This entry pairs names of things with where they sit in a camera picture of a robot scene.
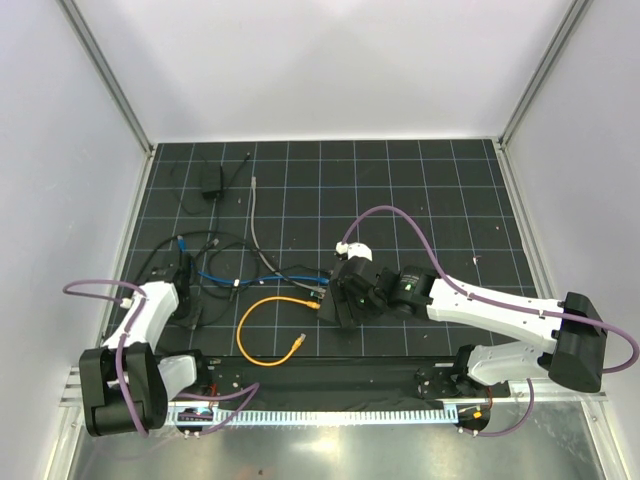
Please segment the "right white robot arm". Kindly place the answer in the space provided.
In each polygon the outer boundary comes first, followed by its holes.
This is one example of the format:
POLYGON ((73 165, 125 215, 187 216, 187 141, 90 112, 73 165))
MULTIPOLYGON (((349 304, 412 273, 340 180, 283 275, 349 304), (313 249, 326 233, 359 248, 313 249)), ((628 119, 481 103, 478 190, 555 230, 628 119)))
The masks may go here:
POLYGON ((394 315, 463 324, 510 338, 504 345, 458 350, 450 382, 463 396, 541 376, 582 393, 601 388, 607 334, 593 303, 582 294, 570 292, 562 300, 521 297, 446 280, 419 266, 394 272, 355 256, 337 263, 320 315, 348 330, 394 315))

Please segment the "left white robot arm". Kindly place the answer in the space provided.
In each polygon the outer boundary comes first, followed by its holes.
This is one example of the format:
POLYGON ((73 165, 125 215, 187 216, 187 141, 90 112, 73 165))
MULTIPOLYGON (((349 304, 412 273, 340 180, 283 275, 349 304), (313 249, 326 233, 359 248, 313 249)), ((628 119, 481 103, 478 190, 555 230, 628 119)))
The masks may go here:
POLYGON ((146 437, 161 428, 169 402, 180 393, 190 400, 208 395, 211 375, 194 353, 162 360, 155 350, 166 324, 191 311, 192 256, 179 252, 169 266, 154 269, 141 285, 116 280, 81 280, 63 292, 76 295, 81 285, 117 285, 132 291, 110 298, 127 313, 101 346, 85 350, 79 375, 85 425, 93 437, 137 432, 146 437))

